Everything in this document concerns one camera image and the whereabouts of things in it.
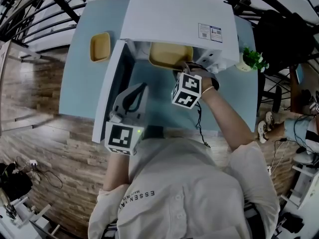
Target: yellow tray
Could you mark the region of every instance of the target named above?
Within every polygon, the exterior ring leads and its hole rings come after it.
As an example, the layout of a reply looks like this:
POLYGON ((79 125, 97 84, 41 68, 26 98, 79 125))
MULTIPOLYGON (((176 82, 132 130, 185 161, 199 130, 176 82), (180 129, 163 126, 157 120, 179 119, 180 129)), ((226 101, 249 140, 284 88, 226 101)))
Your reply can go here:
POLYGON ((92 36, 90 43, 90 58, 93 62, 108 60, 111 53, 111 41, 108 32, 92 36))
POLYGON ((192 60, 193 47, 191 46, 163 42, 152 42, 151 44, 149 62, 152 65, 166 69, 180 70, 177 66, 179 61, 192 60))

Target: black chair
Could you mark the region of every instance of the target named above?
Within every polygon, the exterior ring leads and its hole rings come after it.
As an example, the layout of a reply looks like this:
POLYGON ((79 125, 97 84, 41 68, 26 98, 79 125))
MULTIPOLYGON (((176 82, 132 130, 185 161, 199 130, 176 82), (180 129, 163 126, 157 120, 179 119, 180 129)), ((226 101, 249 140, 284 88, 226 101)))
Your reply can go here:
MULTIPOLYGON (((254 28, 256 50, 263 53, 263 58, 270 67, 264 74, 272 76, 279 71, 295 65, 296 61, 312 53, 315 39, 311 29, 297 14, 284 18, 274 10, 268 10, 261 16, 254 28)), ((276 86, 276 92, 264 91, 265 75, 258 73, 258 104, 262 97, 274 100, 273 112, 277 113, 281 104, 282 89, 276 86)))

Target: person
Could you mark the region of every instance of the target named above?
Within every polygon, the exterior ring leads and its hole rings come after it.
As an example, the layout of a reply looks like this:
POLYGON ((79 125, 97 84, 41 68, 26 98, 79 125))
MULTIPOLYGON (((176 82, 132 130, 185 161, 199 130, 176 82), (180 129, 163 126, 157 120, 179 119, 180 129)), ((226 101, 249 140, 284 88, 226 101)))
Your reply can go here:
POLYGON ((272 113, 267 112, 265 120, 258 123, 258 135, 261 143, 282 138, 294 141, 300 146, 294 160, 303 164, 312 163, 314 154, 319 153, 318 129, 319 116, 302 116, 298 119, 286 119, 280 124, 274 124, 272 113))
POLYGON ((250 239, 245 201, 260 215, 260 234, 272 237, 280 208, 260 147, 210 78, 202 78, 201 98, 232 150, 225 171, 209 147, 184 138, 143 140, 134 156, 111 153, 89 239, 110 230, 120 239, 250 239))

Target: gold bracelet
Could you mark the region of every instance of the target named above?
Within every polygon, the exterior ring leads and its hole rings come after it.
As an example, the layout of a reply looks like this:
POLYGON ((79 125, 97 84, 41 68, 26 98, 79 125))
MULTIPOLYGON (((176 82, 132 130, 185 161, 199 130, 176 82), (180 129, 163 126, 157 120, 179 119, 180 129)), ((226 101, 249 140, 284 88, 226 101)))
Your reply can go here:
POLYGON ((205 90, 203 91, 203 93, 201 93, 201 95, 203 95, 206 91, 208 91, 208 90, 210 90, 210 89, 213 89, 213 88, 214 88, 214 86, 210 86, 209 88, 205 89, 205 90))

